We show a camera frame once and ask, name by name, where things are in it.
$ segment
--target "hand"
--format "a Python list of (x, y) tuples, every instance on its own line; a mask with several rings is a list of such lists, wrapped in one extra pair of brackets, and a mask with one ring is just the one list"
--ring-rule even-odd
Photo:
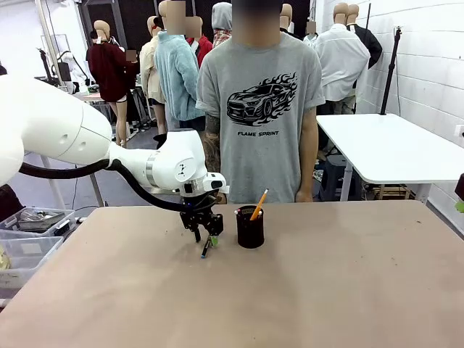
[(311, 203), (312, 202), (312, 193), (306, 191), (298, 191), (297, 196), (295, 197), (295, 203)]

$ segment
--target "maroon jacket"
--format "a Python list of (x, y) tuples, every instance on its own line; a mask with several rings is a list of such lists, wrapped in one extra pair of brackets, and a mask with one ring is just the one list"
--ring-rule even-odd
[[(188, 44), (191, 46), (194, 42), (194, 38), (187, 38)], [(212, 43), (206, 36), (202, 36), (198, 40), (198, 49), (195, 52), (196, 58), (198, 59), (198, 66), (201, 67), (204, 56), (206, 56), (212, 50)]]
[(116, 45), (94, 44), (88, 52), (88, 67), (100, 86), (100, 96), (106, 102), (123, 98), (135, 81), (134, 64)]

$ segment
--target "plastic bin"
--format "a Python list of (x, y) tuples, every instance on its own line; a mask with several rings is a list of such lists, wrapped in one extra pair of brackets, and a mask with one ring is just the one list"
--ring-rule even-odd
[[(63, 212), (65, 217), (62, 218), (58, 223), (55, 223), (50, 229), (43, 233), (36, 232), (24, 232), (20, 230), (19, 225), (17, 224), (18, 219), (21, 216), (21, 213), (25, 210), (33, 212)], [(68, 228), (66, 228), (65, 222), (69, 220)], [(61, 236), (66, 231), (74, 231), (76, 227), (75, 223), (75, 211), (74, 210), (60, 210), (60, 209), (49, 209), (49, 208), (31, 208), (26, 207), (16, 214), (8, 217), (6, 220), (0, 223), (0, 239), (19, 239), (19, 238), (37, 238), (37, 237), (52, 237), (52, 236)]]
[(0, 299), (11, 299), (63, 244), (63, 237), (0, 240), (11, 267), (0, 270)]

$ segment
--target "beige jacket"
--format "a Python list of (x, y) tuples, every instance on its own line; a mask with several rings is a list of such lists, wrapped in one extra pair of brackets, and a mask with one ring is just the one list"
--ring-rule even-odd
[(153, 98), (157, 102), (164, 104), (166, 99), (161, 91), (160, 75), (158, 74), (154, 62), (154, 54), (157, 50), (158, 43), (158, 36), (155, 36), (142, 47), (140, 52), (140, 76), (144, 93), (149, 98)]

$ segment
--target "gray hood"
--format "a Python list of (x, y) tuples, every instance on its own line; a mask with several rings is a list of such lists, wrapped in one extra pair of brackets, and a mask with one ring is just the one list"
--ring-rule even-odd
[(219, 2), (212, 7), (212, 28), (232, 30), (232, 4)]

